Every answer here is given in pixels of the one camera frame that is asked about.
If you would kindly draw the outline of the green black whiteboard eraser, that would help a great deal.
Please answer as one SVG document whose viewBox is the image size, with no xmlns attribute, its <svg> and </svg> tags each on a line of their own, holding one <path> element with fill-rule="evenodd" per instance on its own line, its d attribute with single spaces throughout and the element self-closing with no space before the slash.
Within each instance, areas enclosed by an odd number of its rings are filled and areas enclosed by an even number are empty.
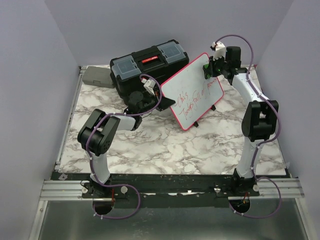
<svg viewBox="0 0 320 240">
<path fill-rule="evenodd" d="M 206 73 L 206 72 L 211 72 L 210 64 L 209 64 L 209 63 L 208 63 L 208 64 L 205 64 L 205 65 L 202 67 L 202 69 L 203 69 L 204 78 L 205 78 L 205 73 Z"/>
</svg>

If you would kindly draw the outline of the pink framed whiteboard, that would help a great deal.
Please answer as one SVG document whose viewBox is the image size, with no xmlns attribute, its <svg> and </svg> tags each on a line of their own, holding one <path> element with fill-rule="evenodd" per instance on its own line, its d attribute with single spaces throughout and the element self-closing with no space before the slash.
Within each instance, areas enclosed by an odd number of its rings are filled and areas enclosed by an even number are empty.
<svg viewBox="0 0 320 240">
<path fill-rule="evenodd" d="M 204 52 L 161 84 L 163 96 L 175 101 L 170 109 L 184 131 L 224 96 L 217 77 L 205 78 L 203 66 L 208 63 L 209 55 Z"/>
</svg>

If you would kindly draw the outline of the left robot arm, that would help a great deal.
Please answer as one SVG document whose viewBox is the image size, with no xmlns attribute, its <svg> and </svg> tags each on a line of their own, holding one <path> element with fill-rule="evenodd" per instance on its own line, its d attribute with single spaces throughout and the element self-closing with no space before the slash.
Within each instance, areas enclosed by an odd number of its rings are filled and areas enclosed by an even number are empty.
<svg viewBox="0 0 320 240">
<path fill-rule="evenodd" d="M 175 100 L 161 95 L 159 91 L 155 94 L 134 91 L 129 95 L 127 108 L 123 113 L 93 110 L 79 131 L 77 141 L 89 157 L 93 191 L 99 197 L 107 197 L 111 191 L 111 185 L 108 183 L 111 173 L 108 168 L 107 151 L 117 131 L 135 131 L 141 125 L 143 115 L 155 109 L 166 110 L 175 103 Z"/>
</svg>

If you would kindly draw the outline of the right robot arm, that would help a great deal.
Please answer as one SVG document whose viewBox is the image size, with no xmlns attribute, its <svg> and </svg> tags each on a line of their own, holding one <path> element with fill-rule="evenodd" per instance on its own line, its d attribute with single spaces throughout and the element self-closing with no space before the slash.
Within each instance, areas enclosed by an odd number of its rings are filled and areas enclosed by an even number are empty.
<svg viewBox="0 0 320 240">
<path fill-rule="evenodd" d="M 206 79 L 223 76 L 247 105 L 241 131 L 244 146 L 230 183 L 230 191 L 241 196 L 256 182 L 255 171 L 263 145 L 275 133 L 279 104 L 269 100 L 254 84 L 249 68 L 241 66 L 241 48 L 226 47 L 222 42 L 211 46 L 214 55 L 202 69 Z"/>
</svg>

